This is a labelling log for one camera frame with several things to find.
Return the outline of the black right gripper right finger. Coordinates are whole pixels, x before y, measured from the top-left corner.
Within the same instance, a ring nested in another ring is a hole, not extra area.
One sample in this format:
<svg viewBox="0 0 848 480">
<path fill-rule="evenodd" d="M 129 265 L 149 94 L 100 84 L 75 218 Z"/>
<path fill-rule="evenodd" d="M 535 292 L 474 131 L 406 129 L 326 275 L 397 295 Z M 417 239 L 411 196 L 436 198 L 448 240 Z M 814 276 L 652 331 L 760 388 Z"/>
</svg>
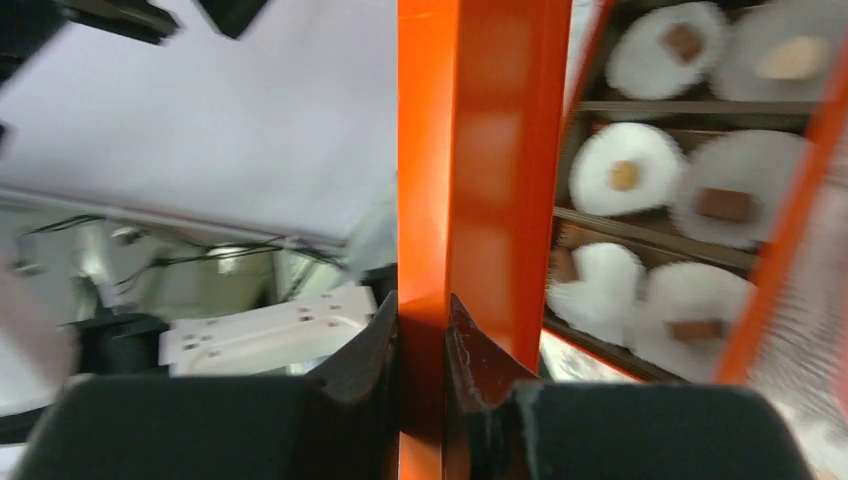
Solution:
<svg viewBox="0 0 848 480">
<path fill-rule="evenodd" d="M 458 298 L 445 336 L 448 479 L 808 479 L 777 410 L 733 386 L 551 382 Z"/>
</svg>

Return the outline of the brown square chocolate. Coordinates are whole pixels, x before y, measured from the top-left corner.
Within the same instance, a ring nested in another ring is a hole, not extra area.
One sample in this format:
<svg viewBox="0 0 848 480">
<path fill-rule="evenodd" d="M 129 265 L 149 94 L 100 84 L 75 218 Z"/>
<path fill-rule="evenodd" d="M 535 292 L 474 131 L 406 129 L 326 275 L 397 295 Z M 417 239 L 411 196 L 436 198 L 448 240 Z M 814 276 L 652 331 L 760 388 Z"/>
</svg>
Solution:
<svg viewBox="0 0 848 480">
<path fill-rule="evenodd" d="M 661 37 L 661 46 L 679 64 L 694 62 L 703 50 L 700 31 L 686 23 L 670 26 Z"/>
</svg>

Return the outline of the orange chocolate box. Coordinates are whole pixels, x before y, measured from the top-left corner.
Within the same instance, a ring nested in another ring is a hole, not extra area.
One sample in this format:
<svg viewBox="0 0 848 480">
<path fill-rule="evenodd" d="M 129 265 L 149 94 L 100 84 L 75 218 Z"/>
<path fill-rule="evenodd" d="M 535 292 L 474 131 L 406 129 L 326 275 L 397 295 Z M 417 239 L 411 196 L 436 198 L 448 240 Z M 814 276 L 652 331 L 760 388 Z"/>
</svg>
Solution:
<svg viewBox="0 0 848 480">
<path fill-rule="evenodd" d="M 543 342 L 743 383 L 847 114 L 843 1 L 604 1 L 574 74 Z"/>
</svg>

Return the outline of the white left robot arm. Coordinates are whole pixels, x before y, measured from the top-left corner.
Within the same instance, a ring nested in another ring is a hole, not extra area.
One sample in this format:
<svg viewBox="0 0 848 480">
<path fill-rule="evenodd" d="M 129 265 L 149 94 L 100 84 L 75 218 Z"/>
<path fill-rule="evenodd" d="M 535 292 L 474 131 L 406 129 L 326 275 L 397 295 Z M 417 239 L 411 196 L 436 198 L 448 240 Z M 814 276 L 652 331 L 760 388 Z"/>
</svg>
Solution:
<svg viewBox="0 0 848 480">
<path fill-rule="evenodd" d="M 171 13 L 147 1 L 5 1 L 2 77 L 11 77 L 66 22 L 155 45 L 178 30 Z M 362 333 L 375 310 L 369 287 L 347 284 L 321 298 L 174 322 L 97 304 L 87 319 L 52 326 L 4 271 L 1 377 L 15 390 L 55 386 L 76 372 L 298 375 Z"/>
</svg>

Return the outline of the white heart chocolate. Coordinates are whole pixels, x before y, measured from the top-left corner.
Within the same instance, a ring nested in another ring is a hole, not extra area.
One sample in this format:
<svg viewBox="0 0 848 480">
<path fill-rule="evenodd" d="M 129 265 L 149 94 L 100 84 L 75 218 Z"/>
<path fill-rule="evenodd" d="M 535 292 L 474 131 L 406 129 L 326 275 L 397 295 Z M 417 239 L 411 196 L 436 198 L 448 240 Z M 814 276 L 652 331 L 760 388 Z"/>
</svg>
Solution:
<svg viewBox="0 0 848 480">
<path fill-rule="evenodd" d="M 754 73 L 767 80 L 811 80 L 823 72 L 829 49 L 822 37 L 795 36 L 770 50 L 757 63 Z"/>
</svg>

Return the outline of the caramel round chocolate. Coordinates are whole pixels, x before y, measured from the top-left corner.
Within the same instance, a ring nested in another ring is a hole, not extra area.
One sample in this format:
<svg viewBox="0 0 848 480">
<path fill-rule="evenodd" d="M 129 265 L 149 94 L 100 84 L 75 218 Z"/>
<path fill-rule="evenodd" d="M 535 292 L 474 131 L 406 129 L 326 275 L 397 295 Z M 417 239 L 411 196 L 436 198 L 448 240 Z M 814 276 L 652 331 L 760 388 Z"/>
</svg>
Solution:
<svg viewBox="0 0 848 480">
<path fill-rule="evenodd" d="M 608 185 L 615 191 L 631 191 L 638 187 L 641 168 L 636 161 L 619 160 L 610 165 L 608 170 Z"/>
</svg>

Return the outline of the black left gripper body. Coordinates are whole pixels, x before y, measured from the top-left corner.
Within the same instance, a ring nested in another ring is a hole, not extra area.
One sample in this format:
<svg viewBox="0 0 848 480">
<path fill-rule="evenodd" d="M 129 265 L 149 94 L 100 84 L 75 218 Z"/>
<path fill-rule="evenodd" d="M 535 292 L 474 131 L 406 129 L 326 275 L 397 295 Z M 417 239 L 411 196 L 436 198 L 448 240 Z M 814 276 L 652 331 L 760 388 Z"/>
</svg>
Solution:
<svg viewBox="0 0 848 480">
<path fill-rule="evenodd" d="M 218 34 L 237 40 L 265 9 L 265 0 L 196 0 Z M 159 45 L 180 29 L 177 15 L 157 1 L 1 2 L 1 83 L 6 84 L 68 23 Z"/>
</svg>

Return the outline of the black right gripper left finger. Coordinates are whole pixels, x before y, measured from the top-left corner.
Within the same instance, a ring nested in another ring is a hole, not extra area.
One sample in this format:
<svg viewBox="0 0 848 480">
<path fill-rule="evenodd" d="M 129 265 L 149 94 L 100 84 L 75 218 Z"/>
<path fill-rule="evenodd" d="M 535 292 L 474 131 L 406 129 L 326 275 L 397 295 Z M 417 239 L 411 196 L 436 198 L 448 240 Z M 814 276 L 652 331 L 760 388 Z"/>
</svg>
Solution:
<svg viewBox="0 0 848 480">
<path fill-rule="evenodd" d="M 17 479 L 395 479 L 397 297 L 303 376 L 111 376 L 39 420 Z"/>
</svg>

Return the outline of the orange box lid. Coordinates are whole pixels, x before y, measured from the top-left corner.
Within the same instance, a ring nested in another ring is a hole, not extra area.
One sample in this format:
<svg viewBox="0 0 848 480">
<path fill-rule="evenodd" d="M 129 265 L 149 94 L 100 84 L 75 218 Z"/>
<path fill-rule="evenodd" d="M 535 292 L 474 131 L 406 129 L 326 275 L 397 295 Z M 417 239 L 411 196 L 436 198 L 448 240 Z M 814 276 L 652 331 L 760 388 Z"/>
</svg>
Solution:
<svg viewBox="0 0 848 480">
<path fill-rule="evenodd" d="M 445 334 L 458 298 L 535 370 L 572 5 L 397 5 L 400 475 L 443 475 Z"/>
</svg>

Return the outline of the dark brown chocolate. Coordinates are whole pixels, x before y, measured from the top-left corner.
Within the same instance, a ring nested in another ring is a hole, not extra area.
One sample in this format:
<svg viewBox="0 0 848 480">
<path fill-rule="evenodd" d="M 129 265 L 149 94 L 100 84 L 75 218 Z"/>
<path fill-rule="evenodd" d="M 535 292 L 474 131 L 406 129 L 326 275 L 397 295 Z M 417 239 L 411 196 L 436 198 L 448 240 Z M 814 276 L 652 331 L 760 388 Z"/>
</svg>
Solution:
<svg viewBox="0 0 848 480">
<path fill-rule="evenodd" d="M 696 214 L 731 223 L 750 223 L 758 217 L 756 199 L 749 193 L 703 188 L 697 195 Z"/>
</svg>

